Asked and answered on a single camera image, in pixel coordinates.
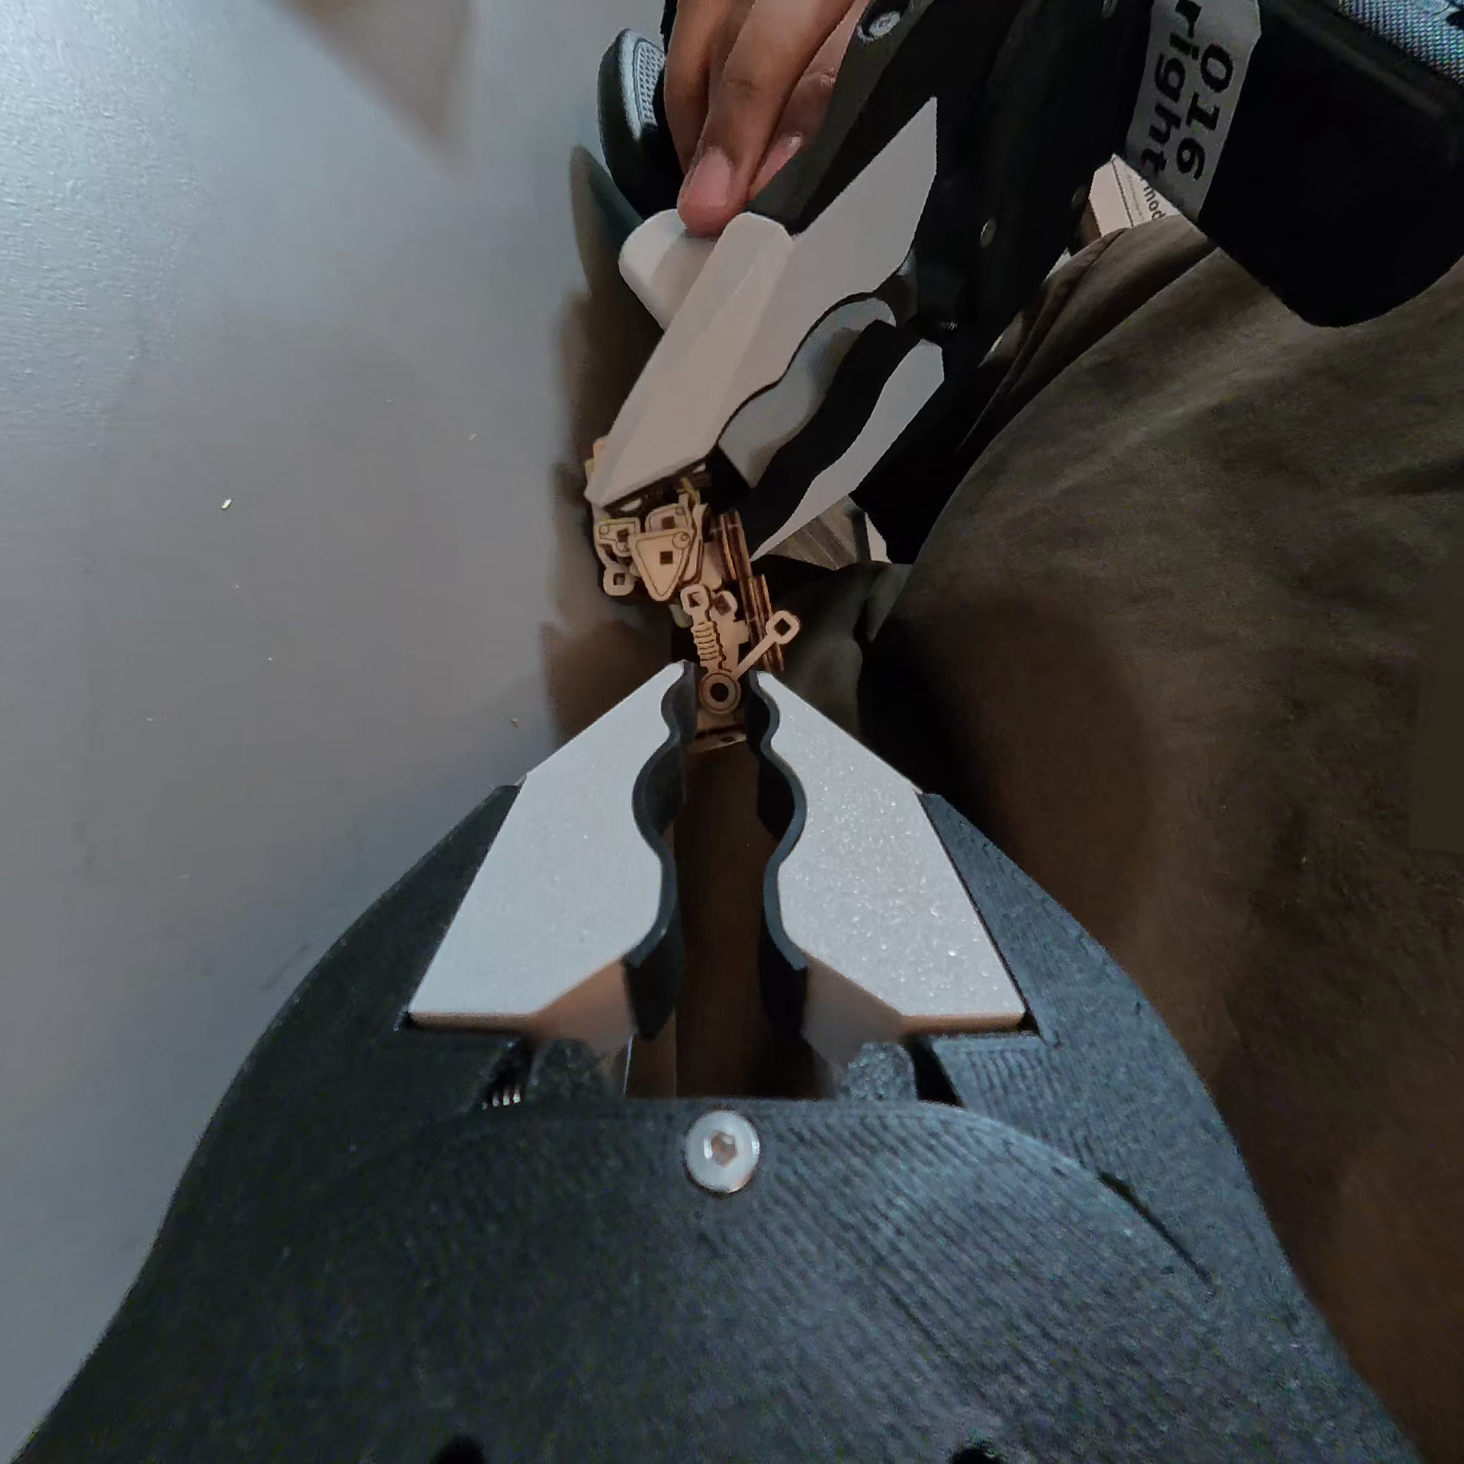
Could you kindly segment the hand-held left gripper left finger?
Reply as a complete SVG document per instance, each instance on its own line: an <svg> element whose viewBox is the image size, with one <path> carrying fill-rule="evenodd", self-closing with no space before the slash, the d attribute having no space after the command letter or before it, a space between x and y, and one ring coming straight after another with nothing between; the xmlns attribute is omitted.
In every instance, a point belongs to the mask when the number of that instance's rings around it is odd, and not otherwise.
<svg viewBox="0 0 1464 1464"><path fill-rule="evenodd" d="M661 1035L685 969L670 831L696 732L696 671L670 664L511 789L413 1024L572 1038L596 1056Z"/></svg>

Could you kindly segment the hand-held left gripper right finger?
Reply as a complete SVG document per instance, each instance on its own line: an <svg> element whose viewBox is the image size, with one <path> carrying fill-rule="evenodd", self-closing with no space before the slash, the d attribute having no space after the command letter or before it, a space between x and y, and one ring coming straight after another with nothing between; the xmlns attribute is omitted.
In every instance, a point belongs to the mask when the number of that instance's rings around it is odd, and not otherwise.
<svg viewBox="0 0 1464 1464"><path fill-rule="evenodd" d="M922 791L776 676L750 676L762 1002L826 1065L1016 1031L1027 1004Z"/></svg>

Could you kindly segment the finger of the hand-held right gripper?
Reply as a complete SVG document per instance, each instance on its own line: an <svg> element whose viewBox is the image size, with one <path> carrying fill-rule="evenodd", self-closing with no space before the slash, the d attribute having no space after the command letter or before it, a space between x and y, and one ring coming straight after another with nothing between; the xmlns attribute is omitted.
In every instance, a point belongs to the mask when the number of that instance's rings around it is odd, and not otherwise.
<svg viewBox="0 0 1464 1464"><path fill-rule="evenodd" d="M610 507L703 461L819 319L887 282L936 176L938 115L931 97L807 230L757 212L725 226L616 416L588 502Z"/></svg>
<svg viewBox="0 0 1464 1464"><path fill-rule="evenodd" d="M943 381L941 348L896 324L887 303L833 306L722 430L746 484L738 512L750 554L771 554L851 498Z"/></svg>

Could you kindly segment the wooden robot model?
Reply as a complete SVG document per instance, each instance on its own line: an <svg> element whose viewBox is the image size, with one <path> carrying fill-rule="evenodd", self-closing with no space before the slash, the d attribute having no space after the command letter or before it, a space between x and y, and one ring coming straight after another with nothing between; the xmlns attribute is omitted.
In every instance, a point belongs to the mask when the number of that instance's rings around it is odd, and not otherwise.
<svg viewBox="0 0 1464 1464"><path fill-rule="evenodd" d="M748 547L720 458L678 468L610 505L591 507L602 589L668 608L689 632L706 676L741 681L751 669L781 672L800 622L779 611Z"/></svg>

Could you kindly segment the small wooden lever piece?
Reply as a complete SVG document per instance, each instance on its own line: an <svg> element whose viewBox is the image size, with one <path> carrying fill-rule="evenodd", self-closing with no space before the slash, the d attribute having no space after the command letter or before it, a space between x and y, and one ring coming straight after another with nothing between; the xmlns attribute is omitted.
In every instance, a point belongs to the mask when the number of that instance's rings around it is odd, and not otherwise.
<svg viewBox="0 0 1464 1464"><path fill-rule="evenodd" d="M745 681L751 671L781 672L785 650L800 632L800 618L769 610L755 594L755 613L741 610L727 589L694 582L680 590L680 615L699 664L699 739L727 744L745 723Z"/></svg>

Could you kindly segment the person's right hand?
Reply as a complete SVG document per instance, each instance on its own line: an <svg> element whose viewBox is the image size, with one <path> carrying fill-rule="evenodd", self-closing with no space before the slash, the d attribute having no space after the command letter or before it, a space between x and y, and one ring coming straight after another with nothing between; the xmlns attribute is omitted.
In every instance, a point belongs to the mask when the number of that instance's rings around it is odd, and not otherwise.
<svg viewBox="0 0 1464 1464"><path fill-rule="evenodd" d="M684 1L664 109L684 165L678 212L715 235L818 132L867 3Z"/></svg>

